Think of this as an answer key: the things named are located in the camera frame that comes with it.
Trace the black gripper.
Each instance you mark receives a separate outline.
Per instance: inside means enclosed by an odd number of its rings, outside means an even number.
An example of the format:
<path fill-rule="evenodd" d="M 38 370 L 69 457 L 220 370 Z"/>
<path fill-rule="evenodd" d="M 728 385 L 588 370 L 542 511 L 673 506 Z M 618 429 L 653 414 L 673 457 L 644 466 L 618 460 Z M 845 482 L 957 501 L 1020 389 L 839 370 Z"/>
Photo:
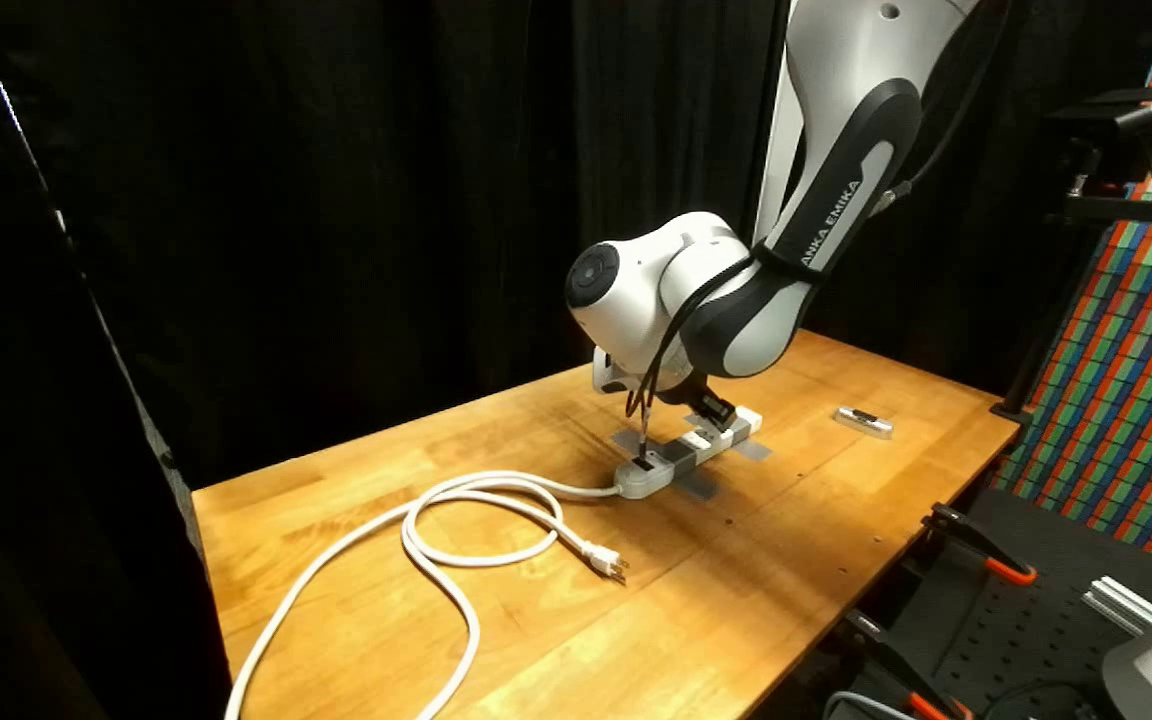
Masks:
<path fill-rule="evenodd" d="M 681 375 L 669 392 L 669 404 L 688 404 L 710 426 L 734 426 L 736 404 L 710 389 L 710 375 Z"/>

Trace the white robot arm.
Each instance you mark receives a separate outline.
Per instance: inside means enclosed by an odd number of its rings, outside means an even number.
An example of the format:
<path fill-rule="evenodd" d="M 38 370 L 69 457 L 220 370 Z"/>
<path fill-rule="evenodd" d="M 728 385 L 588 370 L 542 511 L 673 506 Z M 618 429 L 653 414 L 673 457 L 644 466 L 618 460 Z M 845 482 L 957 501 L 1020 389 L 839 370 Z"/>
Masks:
<path fill-rule="evenodd" d="M 788 0 L 753 235 L 681 213 L 588 245 L 564 306 L 593 339 L 602 389 L 728 417 L 714 375 L 769 371 L 818 290 L 892 191 L 930 118 L 930 79 L 982 0 Z"/>

